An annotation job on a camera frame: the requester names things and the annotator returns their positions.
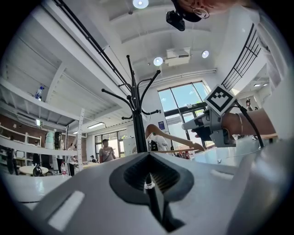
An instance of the black metal coat rack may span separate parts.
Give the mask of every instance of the black metal coat rack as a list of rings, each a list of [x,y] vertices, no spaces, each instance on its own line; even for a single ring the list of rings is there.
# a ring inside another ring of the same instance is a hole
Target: black metal coat rack
[[[147,152],[147,145],[146,145],[146,139],[145,139],[145,131],[144,131],[144,125],[143,125],[143,119],[142,119],[142,113],[144,113],[145,115],[152,115],[155,113],[158,113],[159,110],[155,110],[153,112],[145,112],[142,110],[142,102],[144,99],[144,96],[147,92],[147,90],[149,89],[149,87],[151,86],[151,84],[153,83],[153,81],[155,80],[155,78],[161,73],[160,70],[157,70],[155,75],[153,76],[153,78],[149,78],[149,79],[145,79],[142,80],[141,82],[139,82],[138,84],[136,84],[135,81],[135,73],[132,69],[132,65],[130,62],[130,56],[127,55],[127,59],[128,59],[128,63],[130,66],[130,73],[131,73],[131,77],[132,77],[132,85],[128,84],[128,83],[124,83],[119,85],[119,87],[121,86],[128,86],[130,88],[130,92],[131,95],[127,95],[127,100],[124,99],[123,97],[120,97],[110,91],[107,91],[105,89],[102,89],[102,92],[105,92],[109,95],[112,95],[120,100],[122,100],[123,102],[125,102],[131,109],[132,111],[132,115],[130,117],[122,117],[123,120],[125,119],[133,119],[134,122],[134,131],[135,131],[135,139],[136,139],[136,146],[137,146],[137,152]],[[139,92],[139,85],[142,82],[145,81],[150,81],[148,86],[145,88],[142,96],[140,97],[140,92]]]

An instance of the man in gray shirt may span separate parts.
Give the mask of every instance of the man in gray shirt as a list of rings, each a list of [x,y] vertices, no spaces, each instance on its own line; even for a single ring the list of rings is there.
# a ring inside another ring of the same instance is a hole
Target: man in gray shirt
[[[103,147],[99,150],[100,163],[109,162],[113,159],[116,159],[113,148],[108,146],[108,140],[104,139],[102,144]]]

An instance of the air conditioner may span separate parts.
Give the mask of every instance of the air conditioner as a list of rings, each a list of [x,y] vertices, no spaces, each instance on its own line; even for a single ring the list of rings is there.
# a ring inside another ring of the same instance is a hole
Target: air conditioner
[[[169,49],[166,50],[166,54],[167,57],[165,63],[170,67],[187,64],[191,58],[191,48],[186,47],[182,50]]]

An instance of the human arm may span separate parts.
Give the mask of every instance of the human arm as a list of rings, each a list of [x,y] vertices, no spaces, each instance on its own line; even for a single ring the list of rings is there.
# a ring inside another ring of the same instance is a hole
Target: human arm
[[[113,148],[111,148],[111,151],[112,151],[112,157],[113,157],[113,159],[116,159],[116,157],[115,157],[115,155],[114,155],[114,150],[113,150]]]
[[[246,117],[243,114],[239,114],[242,120],[242,126],[240,123],[240,118],[235,113],[226,113],[222,119],[222,127],[229,131],[229,134],[244,134],[244,135],[252,135],[255,134],[251,124],[248,122]],[[252,121],[256,125],[260,134],[274,134],[276,131],[264,111],[264,109],[254,110],[248,112],[248,115],[251,117]]]
[[[99,163],[103,162],[103,149],[99,150]]]

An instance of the fluorescent light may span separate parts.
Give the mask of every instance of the fluorescent light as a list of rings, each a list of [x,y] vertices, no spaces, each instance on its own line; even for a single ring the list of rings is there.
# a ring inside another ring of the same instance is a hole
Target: fluorescent light
[[[148,6],[148,0],[133,0],[133,5],[135,8],[144,9]]]
[[[92,129],[92,128],[95,128],[95,127],[98,127],[98,126],[101,126],[101,125],[104,125],[104,123],[97,123],[97,124],[95,124],[93,126],[88,127],[88,129]]]
[[[153,64],[154,64],[155,66],[160,66],[160,65],[162,65],[163,62],[164,62],[163,58],[161,58],[161,57],[156,57],[156,58],[154,59],[154,61],[153,61]]]
[[[209,56],[209,52],[208,50],[205,50],[204,52],[202,52],[202,58],[207,58]]]

